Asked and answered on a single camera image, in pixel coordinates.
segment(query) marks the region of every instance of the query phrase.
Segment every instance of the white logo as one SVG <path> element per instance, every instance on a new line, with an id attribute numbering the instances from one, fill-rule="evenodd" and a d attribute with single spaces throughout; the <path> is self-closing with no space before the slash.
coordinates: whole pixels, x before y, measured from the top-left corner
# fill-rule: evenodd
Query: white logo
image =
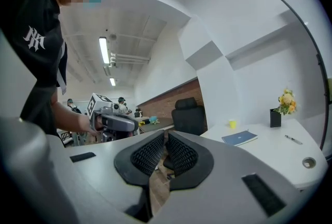
<path id="1" fill-rule="evenodd" d="M 41 36 L 39 33 L 37 33 L 37 30 L 33 27 L 29 26 L 29 32 L 27 33 L 27 36 L 23 39 L 26 41 L 30 41 L 29 43 L 29 49 L 31 47 L 35 47 L 35 52 L 39 49 L 38 45 L 40 44 L 40 46 L 45 50 L 44 48 L 44 38 L 43 36 Z"/>

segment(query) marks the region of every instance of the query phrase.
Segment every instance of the yellow flowers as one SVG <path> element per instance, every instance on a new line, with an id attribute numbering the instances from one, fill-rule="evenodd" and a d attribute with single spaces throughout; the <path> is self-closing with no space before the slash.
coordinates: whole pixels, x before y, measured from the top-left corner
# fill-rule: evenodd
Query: yellow flowers
<path id="1" fill-rule="evenodd" d="M 275 111 L 286 115 L 292 114 L 296 110 L 296 101 L 292 90 L 284 89 L 284 94 L 278 98 L 278 101 L 280 102 L 280 105 Z"/>

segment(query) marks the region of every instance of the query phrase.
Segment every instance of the black t-shirt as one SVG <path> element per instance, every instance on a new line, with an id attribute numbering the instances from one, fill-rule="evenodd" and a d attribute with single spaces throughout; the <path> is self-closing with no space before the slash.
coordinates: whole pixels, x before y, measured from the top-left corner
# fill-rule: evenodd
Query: black t-shirt
<path id="1" fill-rule="evenodd" d="M 37 79 L 21 118 L 39 125 L 46 134 L 57 135 L 50 99 L 57 88 L 58 69 L 65 81 L 67 58 L 58 19 L 60 8 L 56 0 L 15 0 L 8 11 L 10 20 L 3 27 L 4 34 Z"/>

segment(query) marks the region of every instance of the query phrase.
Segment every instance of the black mesh pad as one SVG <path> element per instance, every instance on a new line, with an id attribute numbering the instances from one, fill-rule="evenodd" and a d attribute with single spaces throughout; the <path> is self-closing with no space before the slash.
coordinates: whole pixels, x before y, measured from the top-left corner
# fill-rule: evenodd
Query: black mesh pad
<path id="1" fill-rule="evenodd" d="M 148 188 L 163 152 L 163 142 L 164 131 L 160 130 L 115 156 L 114 167 L 127 184 Z"/>
<path id="2" fill-rule="evenodd" d="M 210 151 L 175 131 L 169 131 L 167 150 L 175 173 L 175 179 L 170 182 L 170 191 L 195 188 L 212 171 L 214 159 Z"/>

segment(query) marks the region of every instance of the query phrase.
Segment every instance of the pen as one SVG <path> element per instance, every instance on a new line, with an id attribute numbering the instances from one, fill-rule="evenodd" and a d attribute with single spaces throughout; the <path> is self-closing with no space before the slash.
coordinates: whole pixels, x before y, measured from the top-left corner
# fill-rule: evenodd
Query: pen
<path id="1" fill-rule="evenodd" d="M 303 145 L 303 143 L 300 142 L 299 140 L 297 140 L 297 139 L 295 139 L 295 138 L 292 138 L 292 137 L 290 137 L 290 136 L 288 136 L 288 135 L 285 135 L 285 136 L 286 136 L 288 139 L 294 141 L 296 144 Z"/>

